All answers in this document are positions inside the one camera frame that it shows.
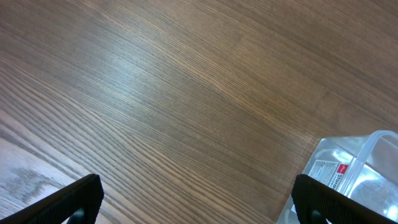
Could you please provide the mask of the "clear plastic container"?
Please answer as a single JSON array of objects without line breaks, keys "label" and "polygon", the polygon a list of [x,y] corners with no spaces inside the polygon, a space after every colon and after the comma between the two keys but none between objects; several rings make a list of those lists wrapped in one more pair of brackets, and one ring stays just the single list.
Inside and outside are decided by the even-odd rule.
[{"label": "clear plastic container", "polygon": [[397,133],[323,138],[303,174],[397,223]]}]

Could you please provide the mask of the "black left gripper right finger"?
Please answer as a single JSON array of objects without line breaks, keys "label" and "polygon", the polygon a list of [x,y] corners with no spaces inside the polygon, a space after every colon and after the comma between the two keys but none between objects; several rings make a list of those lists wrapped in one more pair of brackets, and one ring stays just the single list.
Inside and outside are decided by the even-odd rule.
[{"label": "black left gripper right finger", "polygon": [[306,174],[296,176],[291,196],[301,224],[393,223]]}]

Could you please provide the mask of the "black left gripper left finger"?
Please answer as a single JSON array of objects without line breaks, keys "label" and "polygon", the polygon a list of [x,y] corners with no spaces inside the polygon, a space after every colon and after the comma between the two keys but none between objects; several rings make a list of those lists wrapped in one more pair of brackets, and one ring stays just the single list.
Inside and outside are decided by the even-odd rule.
[{"label": "black left gripper left finger", "polygon": [[2,224],[89,223],[99,214],[104,191],[98,174],[89,174],[1,220]]}]

